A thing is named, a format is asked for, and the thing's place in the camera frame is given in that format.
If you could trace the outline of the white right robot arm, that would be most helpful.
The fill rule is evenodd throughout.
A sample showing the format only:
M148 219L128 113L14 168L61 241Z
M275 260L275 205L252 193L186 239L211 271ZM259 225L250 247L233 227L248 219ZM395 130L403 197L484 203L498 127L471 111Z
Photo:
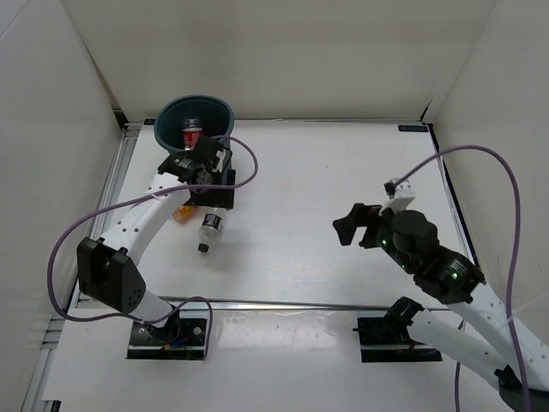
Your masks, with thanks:
M504 303L482 272L462 254L440 245L437 227L419 211L386 211L354 204L333 223L342 245L365 229L360 247L379 248L426 294L459 315L476 339L439 321L420 303L401 297L385 313L393 342L427 344L489 383L514 411L548 409L548 347L519 321L508 322Z

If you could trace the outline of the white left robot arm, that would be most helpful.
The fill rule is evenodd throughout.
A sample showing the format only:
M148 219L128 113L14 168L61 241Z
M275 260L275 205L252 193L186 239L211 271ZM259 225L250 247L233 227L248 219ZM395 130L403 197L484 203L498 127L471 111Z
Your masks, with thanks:
M96 240L77 247L78 282L87 296L120 314L151 322L161 343L177 339L180 323L172 306L150 292L138 270L143 253L172 212L219 185L232 151L220 139L203 136L190 151L169 155L152 177L144 201L130 206Z

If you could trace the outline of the red label clear bottle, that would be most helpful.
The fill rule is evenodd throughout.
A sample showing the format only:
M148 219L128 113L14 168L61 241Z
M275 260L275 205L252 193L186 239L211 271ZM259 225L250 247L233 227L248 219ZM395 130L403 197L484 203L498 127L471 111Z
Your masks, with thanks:
M184 148L186 150L192 150L202 134L202 120L199 117L193 116L183 119L182 135L184 139Z

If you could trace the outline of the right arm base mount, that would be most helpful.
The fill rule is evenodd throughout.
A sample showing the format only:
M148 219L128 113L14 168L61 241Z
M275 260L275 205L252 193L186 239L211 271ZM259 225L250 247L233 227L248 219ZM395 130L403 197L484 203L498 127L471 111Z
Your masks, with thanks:
M353 328L359 337L362 363L439 362L441 353L435 348L413 340L408 328L413 317L425 308L414 300L401 297L381 314L357 315Z

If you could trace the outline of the black label clear bottle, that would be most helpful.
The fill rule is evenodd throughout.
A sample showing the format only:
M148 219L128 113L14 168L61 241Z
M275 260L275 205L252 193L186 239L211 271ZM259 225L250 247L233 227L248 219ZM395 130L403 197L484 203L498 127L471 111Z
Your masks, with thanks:
M212 246L219 240L225 223L226 210L223 208L210 208L206 211L202 225L199 228L199 242L197 250L200 253L208 253Z

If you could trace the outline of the orange juice bottle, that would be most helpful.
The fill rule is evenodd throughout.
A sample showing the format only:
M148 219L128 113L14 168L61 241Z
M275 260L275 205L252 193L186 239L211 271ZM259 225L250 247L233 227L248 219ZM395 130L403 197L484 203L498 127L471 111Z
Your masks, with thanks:
M185 222L188 221L197 211L198 208L196 206L182 205L172 213L172 218L175 221Z

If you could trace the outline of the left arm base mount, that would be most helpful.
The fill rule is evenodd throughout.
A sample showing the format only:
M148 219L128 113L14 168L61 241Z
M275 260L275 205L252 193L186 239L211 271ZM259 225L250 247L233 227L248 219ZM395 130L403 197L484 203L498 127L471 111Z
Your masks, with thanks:
M128 360L203 361L211 330L206 311L180 311L162 327L134 322L126 351Z

